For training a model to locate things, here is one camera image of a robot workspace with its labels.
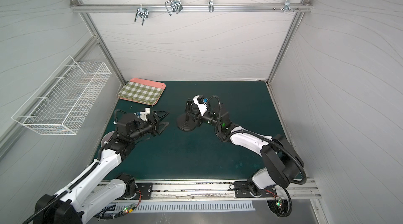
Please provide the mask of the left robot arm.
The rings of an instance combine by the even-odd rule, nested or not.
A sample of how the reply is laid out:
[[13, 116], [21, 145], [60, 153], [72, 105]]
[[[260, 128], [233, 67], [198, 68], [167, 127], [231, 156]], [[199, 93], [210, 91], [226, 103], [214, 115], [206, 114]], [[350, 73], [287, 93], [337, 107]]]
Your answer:
[[130, 155], [142, 138], [161, 135], [169, 125], [164, 121], [168, 115], [168, 111], [150, 109], [136, 113], [115, 110], [115, 130], [104, 137], [93, 162], [58, 192], [42, 196], [25, 223], [86, 224], [112, 201], [137, 196], [135, 178], [128, 174], [120, 174], [96, 193], [93, 190]]

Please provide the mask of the black microphone stand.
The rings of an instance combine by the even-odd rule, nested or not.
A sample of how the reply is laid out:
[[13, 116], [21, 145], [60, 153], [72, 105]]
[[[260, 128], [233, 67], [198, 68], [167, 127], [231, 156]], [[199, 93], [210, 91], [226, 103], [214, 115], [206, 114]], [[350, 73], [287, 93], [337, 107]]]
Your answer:
[[176, 120], [177, 127], [184, 132], [190, 132], [196, 129], [198, 122], [197, 116], [199, 109], [192, 99], [186, 101], [185, 113], [180, 115]]

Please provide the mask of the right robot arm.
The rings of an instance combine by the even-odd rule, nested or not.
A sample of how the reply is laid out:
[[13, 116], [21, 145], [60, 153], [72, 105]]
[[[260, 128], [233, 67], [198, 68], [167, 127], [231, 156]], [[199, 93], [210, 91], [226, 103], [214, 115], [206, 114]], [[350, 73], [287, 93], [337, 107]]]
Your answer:
[[306, 183], [303, 161], [285, 136], [263, 136], [245, 129], [231, 121], [230, 113], [221, 103], [213, 109], [207, 103], [190, 101], [185, 112], [176, 119], [176, 126], [185, 132], [203, 123], [213, 126], [216, 136], [222, 142], [244, 147], [262, 158], [265, 168], [248, 179], [251, 193], [256, 194], [270, 186], [288, 188], [290, 184]]

